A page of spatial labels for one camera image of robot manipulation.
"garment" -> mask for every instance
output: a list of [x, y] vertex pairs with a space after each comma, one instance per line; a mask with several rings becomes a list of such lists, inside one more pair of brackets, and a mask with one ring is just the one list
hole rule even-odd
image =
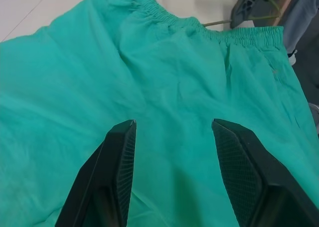
[[292, 53], [304, 35], [319, 8], [319, 0], [292, 0], [287, 20], [284, 23], [284, 44], [287, 53]]
[[1, 43], [0, 226], [53, 226], [80, 167], [128, 119], [129, 227], [238, 226], [214, 118], [253, 130], [319, 207], [319, 141], [282, 32], [210, 31], [155, 0], [83, 0]]
[[317, 134], [319, 135], [319, 106], [309, 103], [309, 107], [315, 121]]

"gray garment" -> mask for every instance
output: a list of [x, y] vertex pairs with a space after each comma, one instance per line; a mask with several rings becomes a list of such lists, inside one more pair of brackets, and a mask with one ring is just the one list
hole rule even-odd
[[309, 103], [309, 107], [315, 121], [317, 134], [319, 134], [319, 106]]
[[319, 0], [292, 0], [284, 24], [284, 45], [292, 53], [319, 8]]

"wire hanger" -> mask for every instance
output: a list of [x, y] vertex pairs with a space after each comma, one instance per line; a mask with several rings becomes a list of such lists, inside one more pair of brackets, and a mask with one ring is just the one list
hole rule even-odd
[[[245, 21], [248, 20], [262, 20], [262, 19], [272, 19], [272, 18], [278, 18], [281, 16], [281, 11], [279, 6], [276, 4], [276, 2], [274, 0], [267, 0], [269, 1], [269, 3], [275, 7], [275, 9], [278, 11], [278, 15], [269, 15], [269, 16], [261, 16], [261, 17], [255, 17], [255, 16], [249, 16], [248, 19], [246, 19]], [[209, 23], [204, 23], [203, 26], [213, 26], [213, 25], [218, 25], [218, 24], [223, 24], [223, 23], [229, 23], [232, 22], [231, 19], [229, 20], [222, 20], [222, 21], [215, 21], [215, 22], [209, 22]]]

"white floor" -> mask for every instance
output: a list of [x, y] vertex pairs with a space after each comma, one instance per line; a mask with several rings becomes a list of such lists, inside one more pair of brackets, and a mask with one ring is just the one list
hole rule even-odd
[[[49, 25], [57, 16], [81, 0], [0, 0], [0, 41], [34, 33]], [[195, 16], [202, 23], [230, 18], [236, 0], [158, 0], [168, 11], [179, 16]], [[229, 25], [209, 27], [225, 30]]]

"elastic waistband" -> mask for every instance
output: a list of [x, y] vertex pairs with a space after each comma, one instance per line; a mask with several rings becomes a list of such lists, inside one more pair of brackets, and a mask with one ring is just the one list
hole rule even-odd
[[212, 31], [206, 29], [194, 17], [179, 18], [169, 13], [156, 0], [135, 1], [154, 20], [165, 22], [176, 29], [192, 26], [197, 32], [212, 40], [241, 45], [283, 46], [283, 27], [281, 26], [237, 28], [223, 32]]

